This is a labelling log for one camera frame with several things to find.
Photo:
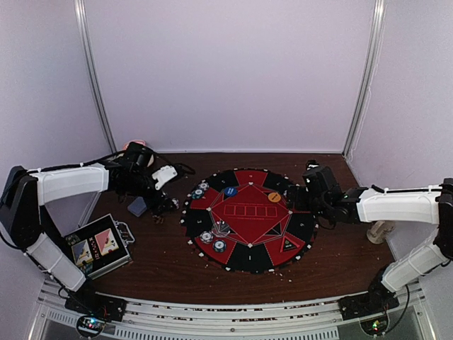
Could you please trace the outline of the green fifty chips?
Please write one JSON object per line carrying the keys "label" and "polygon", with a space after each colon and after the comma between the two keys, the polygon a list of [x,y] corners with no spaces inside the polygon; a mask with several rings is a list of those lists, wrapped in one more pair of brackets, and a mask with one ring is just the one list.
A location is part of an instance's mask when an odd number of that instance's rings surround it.
{"label": "green fifty chips", "polygon": [[222,253],[226,250],[226,245],[227,243],[224,240],[218,239],[213,243],[212,248],[215,252]]}
{"label": "green fifty chips", "polygon": [[200,199],[201,197],[203,197],[204,193],[205,193],[204,190],[202,190],[201,188],[198,188],[198,189],[193,191],[192,198],[193,199]]}

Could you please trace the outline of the orange big blind button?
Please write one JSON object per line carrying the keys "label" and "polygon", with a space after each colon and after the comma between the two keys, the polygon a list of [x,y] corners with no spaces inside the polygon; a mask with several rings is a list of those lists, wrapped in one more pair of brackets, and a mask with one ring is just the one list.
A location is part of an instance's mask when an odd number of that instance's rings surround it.
{"label": "orange big blind button", "polygon": [[279,203],[282,200],[282,196],[278,192],[271,192],[268,194],[268,200],[272,203]]}

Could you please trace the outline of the black triangle all-in marker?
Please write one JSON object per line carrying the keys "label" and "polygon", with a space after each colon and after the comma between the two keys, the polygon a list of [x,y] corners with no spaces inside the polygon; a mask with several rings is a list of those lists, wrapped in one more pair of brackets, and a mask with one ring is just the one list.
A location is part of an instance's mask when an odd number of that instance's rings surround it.
{"label": "black triangle all-in marker", "polygon": [[297,243],[294,243],[293,241],[291,241],[289,238],[284,237],[282,239],[282,244],[280,247],[281,252],[291,251],[293,249],[298,249],[298,248],[299,248],[299,245]]}

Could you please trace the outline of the clear acrylic dealer button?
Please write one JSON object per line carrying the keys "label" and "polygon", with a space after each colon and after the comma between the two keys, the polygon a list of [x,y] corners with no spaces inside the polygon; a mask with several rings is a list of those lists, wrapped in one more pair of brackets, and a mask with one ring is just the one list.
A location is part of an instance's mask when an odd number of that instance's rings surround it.
{"label": "clear acrylic dealer button", "polygon": [[212,234],[216,237],[227,237],[231,233],[229,224],[225,221],[220,220],[213,224]]}

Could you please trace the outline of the blue small blind button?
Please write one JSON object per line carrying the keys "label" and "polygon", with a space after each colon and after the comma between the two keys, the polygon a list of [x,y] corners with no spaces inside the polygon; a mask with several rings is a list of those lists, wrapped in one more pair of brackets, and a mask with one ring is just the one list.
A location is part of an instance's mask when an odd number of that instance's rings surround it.
{"label": "blue small blind button", "polygon": [[232,197],[232,196],[235,196],[237,194],[237,189],[236,187],[227,187],[224,189],[224,195],[227,196],[227,197]]}

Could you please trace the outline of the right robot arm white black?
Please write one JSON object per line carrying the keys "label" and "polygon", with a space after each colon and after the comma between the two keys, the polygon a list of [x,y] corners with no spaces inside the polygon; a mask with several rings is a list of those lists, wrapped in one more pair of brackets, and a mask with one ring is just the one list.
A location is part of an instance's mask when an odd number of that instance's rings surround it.
{"label": "right robot arm white black", "polygon": [[405,256],[378,271],[366,293],[338,301],[344,320],[398,307],[396,293],[412,281],[452,262],[452,179],[422,188],[378,186],[343,191],[330,167],[312,161],[303,186],[291,185],[284,195],[292,210],[307,209],[331,225],[369,223],[369,240],[386,239],[401,225],[432,225],[434,230]]}

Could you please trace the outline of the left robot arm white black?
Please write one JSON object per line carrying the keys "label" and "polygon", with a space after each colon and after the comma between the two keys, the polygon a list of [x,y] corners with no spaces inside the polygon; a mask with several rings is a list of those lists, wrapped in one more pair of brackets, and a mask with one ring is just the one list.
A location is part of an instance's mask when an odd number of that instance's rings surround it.
{"label": "left robot arm white black", "polygon": [[107,312],[88,275],[74,263],[64,238],[69,204],[79,196],[104,192],[141,197],[160,221],[178,207],[165,186],[194,173],[191,166],[172,162],[137,142],[92,161],[35,169],[13,166],[1,193],[1,224],[8,234],[2,240],[53,278],[83,312]]}

